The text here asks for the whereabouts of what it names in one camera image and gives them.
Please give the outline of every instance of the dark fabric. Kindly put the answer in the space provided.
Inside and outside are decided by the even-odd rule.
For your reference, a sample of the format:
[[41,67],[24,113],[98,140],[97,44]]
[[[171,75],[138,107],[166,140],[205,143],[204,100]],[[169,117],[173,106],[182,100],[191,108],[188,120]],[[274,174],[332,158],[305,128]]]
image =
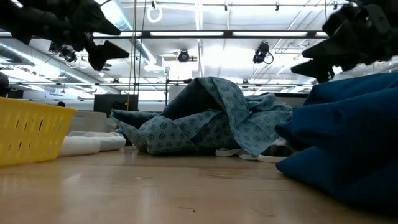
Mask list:
[[397,86],[396,73],[315,86],[292,120],[276,127],[305,149],[278,170],[352,205],[398,212]]
[[275,126],[292,108],[276,97],[243,96],[222,78],[196,78],[160,114],[114,110],[111,117],[132,143],[153,154],[214,153],[242,148],[258,156],[278,138]]

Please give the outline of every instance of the robotic arm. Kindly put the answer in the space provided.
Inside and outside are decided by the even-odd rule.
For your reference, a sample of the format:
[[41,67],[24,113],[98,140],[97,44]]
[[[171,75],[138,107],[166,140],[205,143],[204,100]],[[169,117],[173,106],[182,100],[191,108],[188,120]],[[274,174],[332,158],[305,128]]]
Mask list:
[[396,0],[351,0],[323,25],[329,38],[303,51],[311,60],[292,72],[323,83],[334,77],[333,66],[348,71],[359,63],[391,60],[398,55],[397,18]]
[[51,51],[63,55],[69,46],[74,51],[86,49],[91,66],[100,71],[109,59],[126,58],[129,53],[109,41],[95,45],[93,33],[120,35],[94,0],[11,0],[0,1],[0,28],[29,44],[33,37],[52,41]]

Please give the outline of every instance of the blue cushion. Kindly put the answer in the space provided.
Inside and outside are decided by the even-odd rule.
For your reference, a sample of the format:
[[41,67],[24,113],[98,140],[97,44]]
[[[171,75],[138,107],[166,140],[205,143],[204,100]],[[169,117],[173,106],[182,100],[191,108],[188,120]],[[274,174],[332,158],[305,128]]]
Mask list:
[[304,149],[278,170],[343,202],[398,212],[397,84],[389,73],[315,86],[291,121],[276,127]]

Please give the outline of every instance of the white strap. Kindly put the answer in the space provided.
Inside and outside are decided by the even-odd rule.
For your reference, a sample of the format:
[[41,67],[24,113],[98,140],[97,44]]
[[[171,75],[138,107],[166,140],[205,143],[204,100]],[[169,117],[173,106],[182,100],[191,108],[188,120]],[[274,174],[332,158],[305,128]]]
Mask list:
[[287,158],[287,157],[275,157],[275,156],[263,156],[263,155],[252,156],[252,155],[248,154],[246,151],[244,151],[243,149],[221,148],[219,150],[216,150],[216,156],[230,157],[233,155],[238,155],[239,158],[244,159],[244,160],[271,162],[271,163],[277,163],[277,162],[282,161]]

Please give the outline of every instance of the black monitor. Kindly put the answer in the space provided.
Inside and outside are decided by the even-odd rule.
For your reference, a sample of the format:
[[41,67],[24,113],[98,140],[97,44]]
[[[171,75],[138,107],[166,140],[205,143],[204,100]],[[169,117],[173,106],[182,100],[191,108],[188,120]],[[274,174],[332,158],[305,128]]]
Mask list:
[[[128,95],[103,94],[94,96],[94,111],[104,112],[107,117],[111,116],[112,109],[127,110]],[[130,95],[129,111],[138,111],[138,95]]]

